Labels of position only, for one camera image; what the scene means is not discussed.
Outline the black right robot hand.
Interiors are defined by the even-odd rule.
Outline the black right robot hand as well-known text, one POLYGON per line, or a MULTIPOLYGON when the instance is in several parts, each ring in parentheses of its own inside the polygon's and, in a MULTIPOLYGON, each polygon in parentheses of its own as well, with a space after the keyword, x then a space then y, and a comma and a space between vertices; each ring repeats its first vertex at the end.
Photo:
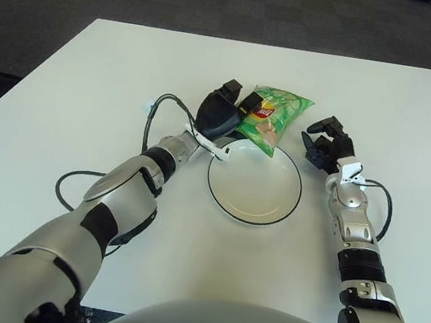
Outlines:
POLYGON ((338 160, 355 155, 352 139, 336 117, 328 117, 301 132, 305 157, 326 174, 338 173, 338 160))

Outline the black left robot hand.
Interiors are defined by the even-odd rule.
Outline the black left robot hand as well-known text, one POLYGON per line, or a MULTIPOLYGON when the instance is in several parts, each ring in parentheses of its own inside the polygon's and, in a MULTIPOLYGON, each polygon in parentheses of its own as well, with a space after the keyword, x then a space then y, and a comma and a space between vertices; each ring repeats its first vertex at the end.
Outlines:
POLYGON ((232 79, 213 90, 198 108, 195 129, 211 141, 229 135, 262 105, 263 98, 252 92, 236 104, 242 86, 232 79))

